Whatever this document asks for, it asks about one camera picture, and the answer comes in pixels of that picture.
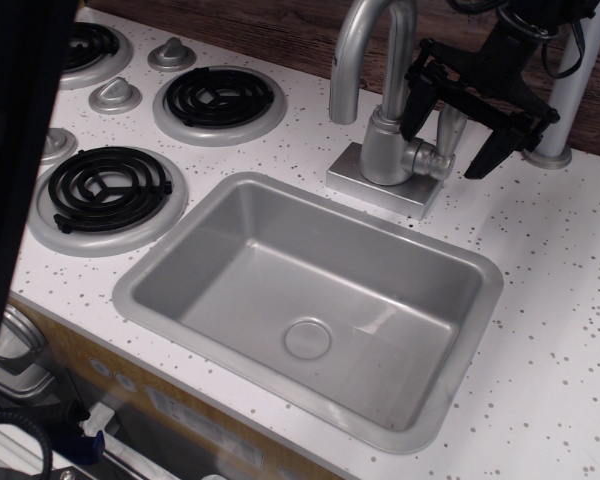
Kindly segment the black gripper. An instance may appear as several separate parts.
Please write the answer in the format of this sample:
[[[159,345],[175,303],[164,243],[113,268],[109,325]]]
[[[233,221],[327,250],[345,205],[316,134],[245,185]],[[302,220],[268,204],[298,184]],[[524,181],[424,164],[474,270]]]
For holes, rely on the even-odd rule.
[[[485,178],[515,148],[535,149],[547,127],[559,120],[557,111],[522,79],[538,46],[554,39],[558,30],[533,25],[519,13],[497,17],[475,52],[422,40],[406,75],[409,94],[400,124],[406,141],[415,138],[439,101],[493,130],[464,173],[470,180]]]

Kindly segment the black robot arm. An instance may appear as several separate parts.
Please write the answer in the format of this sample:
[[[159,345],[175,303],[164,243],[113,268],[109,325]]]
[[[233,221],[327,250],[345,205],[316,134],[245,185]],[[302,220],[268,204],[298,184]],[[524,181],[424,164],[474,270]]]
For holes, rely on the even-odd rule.
[[[405,76],[410,93],[400,126],[411,141],[438,102],[487,126],[492,133],[465,172],[482,179],[514,151],[533,151],[559,121],[558,111],[524,82],[522,71],[536,50],[545,51],[569,25],[578,51],[585,51],[581,21],[595,15],[594,1],[453,1],[464,14],[495,10],[497,22],[484,44],[471,52],[426,38]]]

